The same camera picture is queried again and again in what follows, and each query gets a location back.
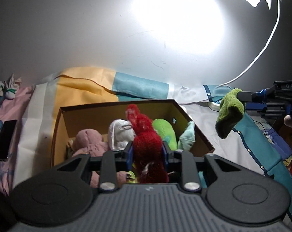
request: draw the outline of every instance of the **light green plush toy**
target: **light green plush toy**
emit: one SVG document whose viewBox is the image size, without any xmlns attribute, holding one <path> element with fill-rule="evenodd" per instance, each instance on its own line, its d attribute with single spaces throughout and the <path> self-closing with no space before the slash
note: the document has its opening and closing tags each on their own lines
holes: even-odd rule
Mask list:
<svg viewBox="0 0 292 232">
<path fill-rule="evenodd" d="M 186 130 L 179 137 L 177 149 L 189 151 L 193 147 L 196 141 L 194 126 L 195 124 L 193 121 L 188 122 Z"/>
<path fill-rule="evenodd" d="M 167 142 L 172 151 L 175 151 L 177 149 L 177 142 L 172 125 L 164 119 L 155 119 L 152 125 L 162 140 Z"/>
</svg>

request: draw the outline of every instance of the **green cloth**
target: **green cloth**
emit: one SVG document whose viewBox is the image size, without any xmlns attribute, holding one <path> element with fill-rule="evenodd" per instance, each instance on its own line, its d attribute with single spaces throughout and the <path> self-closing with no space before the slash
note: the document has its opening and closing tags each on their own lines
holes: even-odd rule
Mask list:
<svg viewBox="0 0 292 232">
<path fill-rule="evenodd" d="M 172 151 L 177 149 L 176 135 L 172 125 L 164 119 L 155 119 L 152 123 L 154 130 L 166 141 Z"/>
<path fill-rule="evenodd" d="M 220 138 L 226 138 L 233 127 L 244 117 L 245 107 L 236 95 L 241 89 L 233 89 L 221 100 L 216 121 L 216 132 Z"/>
</svg>

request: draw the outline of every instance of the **smartphone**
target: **smartphone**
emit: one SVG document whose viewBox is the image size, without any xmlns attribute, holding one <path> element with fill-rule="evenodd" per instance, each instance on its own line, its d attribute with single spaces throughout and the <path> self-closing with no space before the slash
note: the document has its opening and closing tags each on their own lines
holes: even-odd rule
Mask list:
<svg viewBox="0 0 292 232">
<path fill-rule="evenodd" d="M 5 121 L 0 131 L 0 161 L 7 161 L 17 120 Z"/>
</svg>

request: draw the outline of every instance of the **metal screw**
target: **metal screw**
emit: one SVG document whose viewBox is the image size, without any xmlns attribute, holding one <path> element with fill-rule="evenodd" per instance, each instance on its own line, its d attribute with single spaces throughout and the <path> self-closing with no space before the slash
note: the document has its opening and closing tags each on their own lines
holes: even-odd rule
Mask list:
<svg viewBox="0 0 292 232">
<path fill-rule="evenodd" d="M 113 190 L 116 185 L 112 182 L 103 182 L 100 184 L 100 188 L 103 190 Z"/>
<path fill-rule="evenodd" d="M 191 191 L 194 191 L 194 190 L 198 190 L 200 188 L 200 184 L 199 183 L 196 183 L 196 182 L 187 182 L 184 187 L 187 189 L 187 190 L 191 190 Z"/>
</svg>

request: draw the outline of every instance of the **cardboard box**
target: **cardboard box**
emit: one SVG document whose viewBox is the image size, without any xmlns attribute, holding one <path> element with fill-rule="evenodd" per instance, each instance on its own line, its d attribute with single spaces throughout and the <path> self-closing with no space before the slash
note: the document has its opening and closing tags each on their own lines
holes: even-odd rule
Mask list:
<svg viewBox="0 0 292 232">
<path fill-rule="evenodd" d="M 184 132 L 191 118 L 174 100 L 145 100 L 108 102 L 61 107 L 56 120 L 51 166 L 67 159 L 66 144 L 83 129 L 95 129 L 107 141 L 108 127 L 115 119 L 126 119 L 125 111 L 130 104 L 136 104 L 141 113 L 151 119 L 165 119 L 174 128 L 176 139 Z M 196 142 L 191 149 L 194 156 L 203 156 L 213 150 L 212 145 L 195 126 Z"/>
</svg>

